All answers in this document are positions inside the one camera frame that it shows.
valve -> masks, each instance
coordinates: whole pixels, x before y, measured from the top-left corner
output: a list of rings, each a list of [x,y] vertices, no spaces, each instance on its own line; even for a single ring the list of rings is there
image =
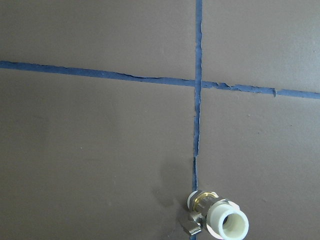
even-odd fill
[[[243,240],[249,230],[247,216],[240,207],[213,191],[197,190],[187,199],[188,217],[180,224],[190,236],[207,230],[219,240]]]

gray surface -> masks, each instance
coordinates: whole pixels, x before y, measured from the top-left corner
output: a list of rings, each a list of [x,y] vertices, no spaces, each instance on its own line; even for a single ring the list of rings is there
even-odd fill
[[[195,78],[193,0],[0,4],[0,60]]]
[[[199,187],[240,205],[247,240],[319,238],[319,119],[318,99],[203,90]]]
[[[192,87],[0,69],[0,239],[188,239],[193,101]]]
[[[203,79],[320,92],[320,1],[203,0]]]

blue tape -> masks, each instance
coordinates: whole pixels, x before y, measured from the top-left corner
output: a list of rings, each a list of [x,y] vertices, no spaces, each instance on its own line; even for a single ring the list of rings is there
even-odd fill
[[[259,86],[249,86],[249,85],[233,85],[230,86],[226,83],[217,83],[210,81],[203,81],[201,83],[202,88],[204,89],[220,89],[220,90],[229,90],[229,91],[241,91],[248,93],[256,93],[256,94],[272,94],[274,96],[289,96],[289,97],[297,97],[297,98],[309,98],[309,99],[320,99],[320,93],[317,92],[309,92],[309,91],[297,91],[297,90],[275,90],[272,87],[259,87]]]
[[[186,80],[186,79],[173,78],[173,77],[133,76],[133,75],[118,73],[113,71],[102,71],[102,70],[64,67],[64,66],[52,66],[52,65],[40,65],[40,64],[24,63],[24,62],[0,61],[0,68],[33,71],[33,72],[41,72],[41,73],[77,75],[77,76],[104,78],[104,79],[117,79],[117,80],[143,82],[143,83],[168,84],[168,85],[187,86],[187,87],[195,86],[195,81],[191,79]]]
[[[198,189],[197,157],[199,155],[200,116],[201,116],[201,88],[202,88],[202,0],[195,2],[195,94],[194,94],[194,139],[193,139],[193,173],[192,191]]]

floor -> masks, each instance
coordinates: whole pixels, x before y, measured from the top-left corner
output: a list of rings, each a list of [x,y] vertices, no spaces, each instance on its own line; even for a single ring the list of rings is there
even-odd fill
[[[248,240],[316,239],[319,11],[2,0],[0,238],[188,239],[202,189],[240,205]]]

white cylinder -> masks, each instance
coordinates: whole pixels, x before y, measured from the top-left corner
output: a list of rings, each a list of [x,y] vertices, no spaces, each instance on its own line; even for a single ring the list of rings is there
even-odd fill
[[[227,203],[212,205],[206,216],[206,223],[224,240],[242,240],[249,230],[247,216]]]

